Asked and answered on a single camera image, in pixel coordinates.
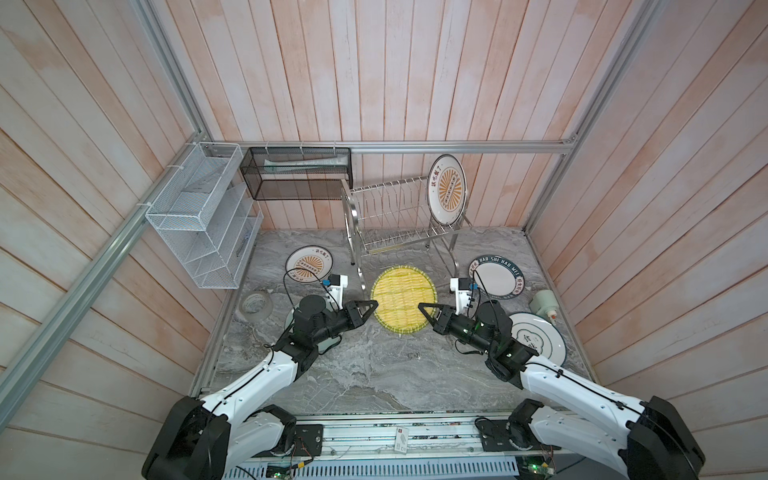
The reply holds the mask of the yellow woven plate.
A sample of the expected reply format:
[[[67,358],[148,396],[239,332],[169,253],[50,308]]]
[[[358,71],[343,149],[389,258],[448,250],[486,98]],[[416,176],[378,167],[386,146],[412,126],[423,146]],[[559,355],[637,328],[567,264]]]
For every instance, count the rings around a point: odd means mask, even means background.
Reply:
[[[422,270],[400,265],[381,273],[370,298],[378,302],[375,317],[380,325],[396,334],[413,334],[428,324],[418,305],[436,303],[437,290]]]

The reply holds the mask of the large orange sunburst plate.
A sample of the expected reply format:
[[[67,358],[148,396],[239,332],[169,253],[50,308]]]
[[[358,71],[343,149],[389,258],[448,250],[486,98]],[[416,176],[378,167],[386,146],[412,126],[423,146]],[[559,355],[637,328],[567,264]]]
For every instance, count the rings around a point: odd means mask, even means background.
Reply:
[[[435,221],[444,226],[456,224],[467,204],[467,182],[459,160],[450,154],[432,164],[427,181],[427,202]]]

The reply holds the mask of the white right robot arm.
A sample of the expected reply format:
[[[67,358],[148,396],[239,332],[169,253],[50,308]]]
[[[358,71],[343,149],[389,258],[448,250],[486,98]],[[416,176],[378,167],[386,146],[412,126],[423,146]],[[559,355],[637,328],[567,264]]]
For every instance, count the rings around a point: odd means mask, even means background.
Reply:
[[[706,456],[669,401],[623,395],[552,362],[513,338],[511,320],[494,301],[474,317],[444,304],[418,308],[436,333],[485,355],[499,380],[534,393],[506,421],[504,436],[514,447],[560,447],[628,479],[698,478]]]

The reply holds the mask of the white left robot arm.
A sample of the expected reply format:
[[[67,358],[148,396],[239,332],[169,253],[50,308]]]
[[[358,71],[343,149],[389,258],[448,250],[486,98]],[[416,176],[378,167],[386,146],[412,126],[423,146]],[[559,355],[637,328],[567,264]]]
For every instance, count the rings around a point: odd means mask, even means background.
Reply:
[[[377,307],[375,300],[350,300],[331,310],[321,296],[304,297],[264,360],[214,393],[185,396],[173,405],[142,477],[220,479],[258,453],[289,454],[296,419],[265,402],[309,370],[322,342],[363,326]]]

